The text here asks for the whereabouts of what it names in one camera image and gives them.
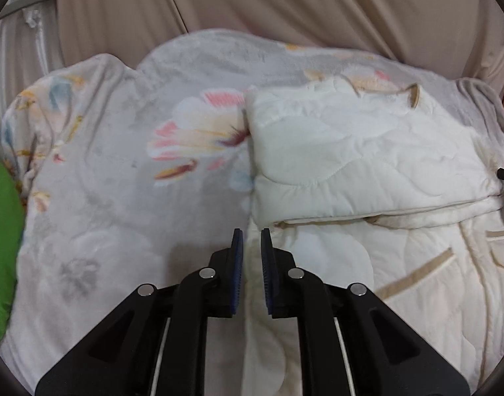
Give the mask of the cream quilted jacket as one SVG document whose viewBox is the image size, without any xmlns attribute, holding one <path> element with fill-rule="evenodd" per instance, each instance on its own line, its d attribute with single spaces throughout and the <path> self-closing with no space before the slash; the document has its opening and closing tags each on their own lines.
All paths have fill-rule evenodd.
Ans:
<svg viewBox="0 0 504 396">
<path fill-rule="evenodd" d="M 245 395 L 299 395 L 297 327 L 263 300 L 259 234 L 362 282 L 472 388 L 504 354 L 504 109 L 482 82 L 370 90 L 344 76 L 247 96 L 256 177 Z"/>
</svg>

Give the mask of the beige curtain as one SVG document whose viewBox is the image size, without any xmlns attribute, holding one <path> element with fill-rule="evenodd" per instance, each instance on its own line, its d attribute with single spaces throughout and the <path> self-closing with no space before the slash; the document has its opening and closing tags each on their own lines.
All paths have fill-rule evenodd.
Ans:
<svg viewBox="0 0 504 396">
<path fill-rule="evenodd" d="M 109 53 L 136 66 L 179 35 L 228 29 L 291 45 L 370 51 L 504 89 L 504 14 L 494 0 L 57 0 L 57 6 L 68 64 Z"/>
</svg>

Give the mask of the grey floral fleece blanket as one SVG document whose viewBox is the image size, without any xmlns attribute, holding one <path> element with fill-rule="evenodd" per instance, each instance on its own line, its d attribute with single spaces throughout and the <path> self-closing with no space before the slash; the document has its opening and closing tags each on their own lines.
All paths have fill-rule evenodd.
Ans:
<svg viewBox="0 0 504 396">
<path fill-rule="evenodd" d="M 247 96 L 340 76 L 370 90 L 471 79 L 208 30 L 154 49 L 135 69 L 100 54 L 23 90 L 3 120 L 5 161 L 27 213 L 0 355 L 24 388 L 36 393 L 138 286 L 179 284 L 241 229 L 238 313 L 209 322 L 204 385 L 209 395 L 245 395 L 256 177 Z"/>
</svg>

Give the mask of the green cloth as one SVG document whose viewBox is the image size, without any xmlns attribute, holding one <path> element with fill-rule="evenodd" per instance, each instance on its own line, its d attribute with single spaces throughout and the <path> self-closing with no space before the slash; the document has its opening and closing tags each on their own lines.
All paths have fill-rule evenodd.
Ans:
<svg viewBox="0 0 504 396">
<path fill-rule="evenodd" d="M 0 162 L 0 341 L 8 326 L 17 286 L 17 254 L 21 246 L 24 209 L 17 188 Z"/>
</svg>

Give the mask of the silver satin curtain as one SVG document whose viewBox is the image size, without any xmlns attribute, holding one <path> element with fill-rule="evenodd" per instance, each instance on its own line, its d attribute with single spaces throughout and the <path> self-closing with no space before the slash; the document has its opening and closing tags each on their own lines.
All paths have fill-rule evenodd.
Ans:
<svg viewBox="0 0 504 396">
<path fill-rule="evenodd" d="M 63 66 L 56 0 L 0 0 L 0 133 L 17 94 Z"/>
</svg>

